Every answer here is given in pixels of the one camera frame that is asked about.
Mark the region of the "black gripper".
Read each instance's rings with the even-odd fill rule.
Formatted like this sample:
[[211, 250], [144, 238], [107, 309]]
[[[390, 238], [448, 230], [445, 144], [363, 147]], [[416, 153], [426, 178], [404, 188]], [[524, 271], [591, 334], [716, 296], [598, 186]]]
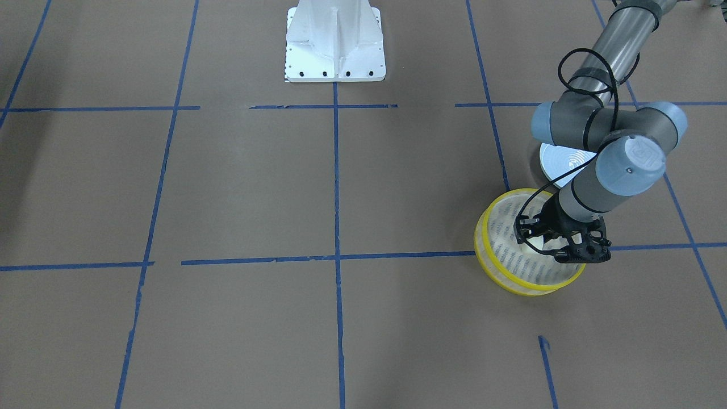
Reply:
[[[525, 244], [530, 238], [553, 232], [563, 236], [569, 246], [591, 244], [591, 236], [587, 223], [568, 216], [560, 204], [559, 196], [550, 197], [537, 215], [530, 217], [518, 215], [513, 225], [516, 241]], [[561, 248], [540, 249], [540, 253], [553, 257], [555, 260], [569, 259], [569, 246]]]

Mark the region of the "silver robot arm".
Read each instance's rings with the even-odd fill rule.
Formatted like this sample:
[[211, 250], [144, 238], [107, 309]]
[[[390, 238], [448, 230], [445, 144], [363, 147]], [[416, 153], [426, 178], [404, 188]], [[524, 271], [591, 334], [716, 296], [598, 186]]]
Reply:
[[619, 86], [636, 67], [641, 48], [675, 1], [623, 1], [555, 102], [537, 107], [530, 131], [541, 143], [590, 151], [594, 156], [535, 215], [517, 213], [516, 241], [565, 239], [560, 249], [532, 251], [556, 262], [611, 258], [603, 215], [650, 189], [664, 176], [666, 158], [681, 142], [688, 121], [670, 102], [624, 111]]

